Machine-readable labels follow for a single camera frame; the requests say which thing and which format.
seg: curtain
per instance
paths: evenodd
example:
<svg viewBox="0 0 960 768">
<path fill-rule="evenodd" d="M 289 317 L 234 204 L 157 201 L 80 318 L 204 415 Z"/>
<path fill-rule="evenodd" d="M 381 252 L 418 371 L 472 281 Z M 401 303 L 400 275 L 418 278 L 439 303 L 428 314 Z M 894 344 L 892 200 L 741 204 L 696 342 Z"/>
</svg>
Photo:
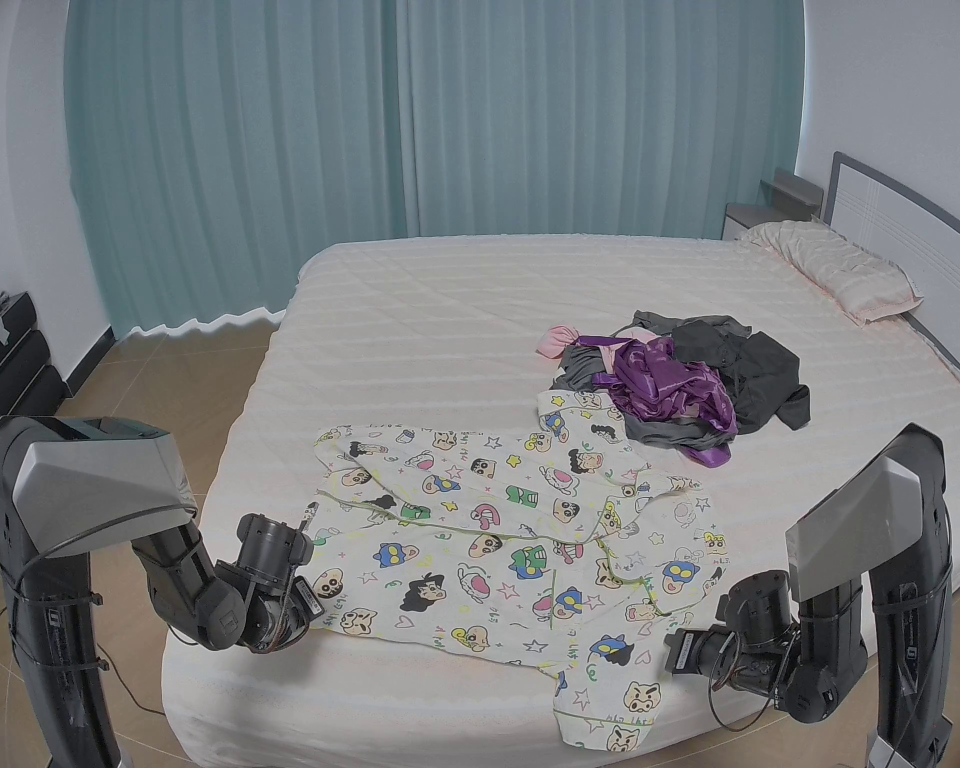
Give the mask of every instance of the curtain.
<svg viewBox="0 0 960 768">
<path fill-rule="evenodd" d="M 72 3 L 74 193 L 114 330 L 281 309 L 328 245 L 718 237 L 792 169 L 802 0 Z"/>
</svg>

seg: white headboard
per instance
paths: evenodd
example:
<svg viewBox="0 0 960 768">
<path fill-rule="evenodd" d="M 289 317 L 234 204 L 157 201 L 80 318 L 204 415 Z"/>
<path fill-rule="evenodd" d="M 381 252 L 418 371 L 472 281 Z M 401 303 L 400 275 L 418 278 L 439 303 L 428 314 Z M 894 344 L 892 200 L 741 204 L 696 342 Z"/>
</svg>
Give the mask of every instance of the white headboard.
<svg viewBox="0 0 960 768">
<path fill-rule="evenodd" d="M 925 296 L 907 320 L 960 365 L 960 219 L 837 152 L 824 221 L 865 251 L 902 267 Z"/>
</svg>

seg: bed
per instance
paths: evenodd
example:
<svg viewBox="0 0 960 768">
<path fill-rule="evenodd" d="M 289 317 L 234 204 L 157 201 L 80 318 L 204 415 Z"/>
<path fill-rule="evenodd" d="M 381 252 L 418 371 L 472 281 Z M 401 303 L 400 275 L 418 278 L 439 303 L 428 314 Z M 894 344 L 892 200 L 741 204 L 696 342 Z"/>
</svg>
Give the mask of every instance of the bed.
<svg viewBox="0 0 960 768">
<path fill-rule="evenodd" d="M 952 480 L 960 468 L 960 380 L 950 366 L 960 349 L 950 311 L 960 297 L 960 222 L 839 154 L 825 218 L 914 277 L 927 296 L 915 318 L 858 327 L 785 261 L 745 242 L 482 236 L 319 253 L 301 270 L 230 430 L 204 505 L 211 556 L 235 553 L 246 512 L 300 518 L 315 490 L 321 426 L 392 421 L 520 434 L 556 368 L 533 352 L 543 331 L 573 324 L 607 333 L 638 308 L 733 315 L 796 352 L 812 392 L 807 427 L 791 432 L 772 420 L 737 438 L 723 467 L 645 448 L 658 467 L 708 484 L 736 556 L 721 588 L 785 567 L 783 531 L 909 421 L 943 439 Z M 947 502 L 960 509 L 956 482 Z M 873 653 L 865 590 L 862 629 Z M 707 626 L 713 607 L 702 603 L 695 623 Z M 240 648 L 213 655 L 168 639 L 163 660 L 170 725 L 208 768 L 614 761 L 563 744 L 553 690 L 534 669 L 324 631 L 267 657 Z M 715 701 L 727 720 L 762 704 L 727 689 Z M 664 699 L 640 752 L 713 728 L 704 682 L 686 681 Z"/>
</svg>

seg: white bed sheet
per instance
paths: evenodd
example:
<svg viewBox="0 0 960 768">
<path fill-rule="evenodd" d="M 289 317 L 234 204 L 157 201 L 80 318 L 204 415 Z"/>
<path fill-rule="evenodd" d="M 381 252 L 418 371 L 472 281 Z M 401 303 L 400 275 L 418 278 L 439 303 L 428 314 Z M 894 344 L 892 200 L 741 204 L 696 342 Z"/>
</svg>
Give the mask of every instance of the white bed sheet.
<svg viewBox="0 0 960 768">
<path fill-rule="evenodd" d="M 944 440 L 948 504 L 960 509 L 960 382 L 907 323 L 857 327 L 774 254 L 666 238 L 424 238 L 335 246 L 304 266 L 204 505 L 211 556 L 235 555 L 246 512 L 299 520 L 319 427 L 529 431 L 556 367 L 534 353 L 542 332 L 563 323 L 608 333 L 637 308 L 734 315 L 793 349 L 812 391 L 806 428 L 774 419 L 737 438 L 724 467 L 646 449 L 656 465 L 708 483 L 734 557 L 721 588 L 785 567 L 784 530 L 912 420 Z M 873 652 L 869 584 L 863 604 Z M 714 605 L 701 606 L 698 623 L 710 623 Z M 614 761 L 563 744 L 553 687 L 533 669 L 324 631 L 268 657 L 169 639 L 163 662 L 170 725 L 209 768 Z M 728 719 L 760 704 L 730 691 L 717 700 Z M 705 683 L 691 679 L 664 699 L 641 751 L 713 727 Z"/>
</svg>

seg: beige pillow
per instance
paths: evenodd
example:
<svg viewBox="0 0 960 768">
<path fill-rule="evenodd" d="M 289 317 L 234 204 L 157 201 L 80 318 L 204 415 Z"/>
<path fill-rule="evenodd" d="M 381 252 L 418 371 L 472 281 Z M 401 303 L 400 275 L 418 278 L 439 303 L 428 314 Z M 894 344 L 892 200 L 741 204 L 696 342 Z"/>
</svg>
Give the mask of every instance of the beige pillow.
<svg viewBox="0 0 960 768">
<path fill-rule="evenodd" d="M 829 293 L 858 325 L 915 309 L 924 299 L 903 270 L 820 222 L 768 222 L 740 240 L 771 248 Z"/>
</svg>

